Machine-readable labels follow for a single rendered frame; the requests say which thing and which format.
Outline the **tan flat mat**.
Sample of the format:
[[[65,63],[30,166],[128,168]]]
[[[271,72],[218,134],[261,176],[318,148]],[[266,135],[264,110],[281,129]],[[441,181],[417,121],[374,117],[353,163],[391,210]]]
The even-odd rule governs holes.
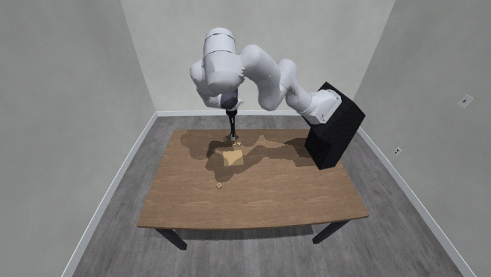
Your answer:
[[[243,155],[241,150],[223,151],[224,166],[244,165]]]

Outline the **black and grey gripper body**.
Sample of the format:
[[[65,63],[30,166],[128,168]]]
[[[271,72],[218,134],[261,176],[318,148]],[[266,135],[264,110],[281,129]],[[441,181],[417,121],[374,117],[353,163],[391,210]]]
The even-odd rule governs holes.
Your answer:
[[[234,119],[234,116],[237,114],[237,110],[234,110],[234,111],[228,111],[228,110],[226,110],[226,114],[228,116],[230,116],[230,120],[232,120],[232,118]]]

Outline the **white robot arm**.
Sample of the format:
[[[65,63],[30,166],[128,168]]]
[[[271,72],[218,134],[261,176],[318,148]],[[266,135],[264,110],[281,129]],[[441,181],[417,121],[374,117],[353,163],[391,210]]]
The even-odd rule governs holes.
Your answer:
[[[255,44],[244,46],[237,55],[235,39],[228,29],[218,27],[209,31],[204,48],[203,58],[192,64],[190,76],[206,107],[237,110],[243,104],[238,98],[238,87],[244,76],[257,85],[261,108],[276,110],[286,95],[287,105],[311,124],[326,123],[342,102],[330,89],[307,93],[301,88],[297,66],[290,59],[275,63]]]

